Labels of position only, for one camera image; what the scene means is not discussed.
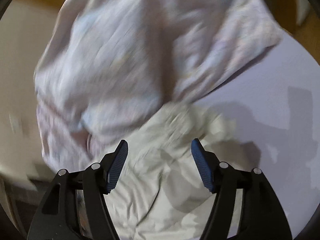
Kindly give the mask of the beige puffer jacket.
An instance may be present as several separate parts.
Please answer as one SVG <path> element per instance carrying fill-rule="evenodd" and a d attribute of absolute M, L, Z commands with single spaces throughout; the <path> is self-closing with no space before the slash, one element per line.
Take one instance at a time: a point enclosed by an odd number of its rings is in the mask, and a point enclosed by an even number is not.
<path fill-rule="evenodd" d="M 105 197 L 121 239 L 192 239 L 201 235 L 215 196 L 204 187 L 191 142 L 249 170 L 234 138 L 235 121 L 211 108 L 168 103 L 127 137 L 116 188 Z"/>

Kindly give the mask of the pink patterned duvet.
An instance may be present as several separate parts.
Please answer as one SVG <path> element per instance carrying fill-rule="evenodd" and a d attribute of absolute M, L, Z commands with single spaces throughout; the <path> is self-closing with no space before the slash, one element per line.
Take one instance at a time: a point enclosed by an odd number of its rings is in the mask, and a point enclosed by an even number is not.
<path fill-rule="evenodd" d="M 166 102 L 199 100 L 280 40 L 263 0 L 65 0 L 34 74 L 44 161 L 85 168 Z"/>

